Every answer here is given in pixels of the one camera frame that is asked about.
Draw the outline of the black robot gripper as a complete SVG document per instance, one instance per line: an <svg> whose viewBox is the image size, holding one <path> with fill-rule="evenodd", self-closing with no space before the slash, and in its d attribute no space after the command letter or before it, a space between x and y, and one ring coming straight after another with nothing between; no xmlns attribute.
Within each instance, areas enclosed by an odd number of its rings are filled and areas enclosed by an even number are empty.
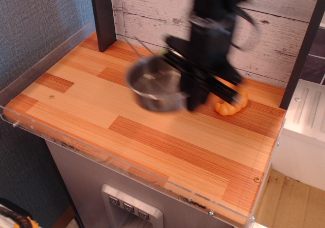
<svg viewBox="0 0 325 228"><path fill-rule="evenodd" d="M204 104L210 93L231 105L243 99L226 86L239 86L243 78L227 60L236 22L229 13L220 21L192 15L190 39L168 36L169 46L164 60L181 73L181 90L187 95L186 107L194 111Z"/></svg>

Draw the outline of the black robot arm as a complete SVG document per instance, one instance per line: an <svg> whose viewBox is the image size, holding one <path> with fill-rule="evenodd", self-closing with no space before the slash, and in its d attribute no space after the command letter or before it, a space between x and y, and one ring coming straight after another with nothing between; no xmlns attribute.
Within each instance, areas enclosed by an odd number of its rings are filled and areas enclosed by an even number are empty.
<svg viewBox="0 0 325 228"><path fill-rule="evenodd" d="M180 88L188 95L186 106L190 111L204 104L210 93L234 107L244 102L243 95L219 81L223 79L233 86L243 81L227 59L236 16L252 22L248 14L237 7L242 1L194 0L189 17L190 38L166 38L170 50L165 57L181 72Z"/></svg>

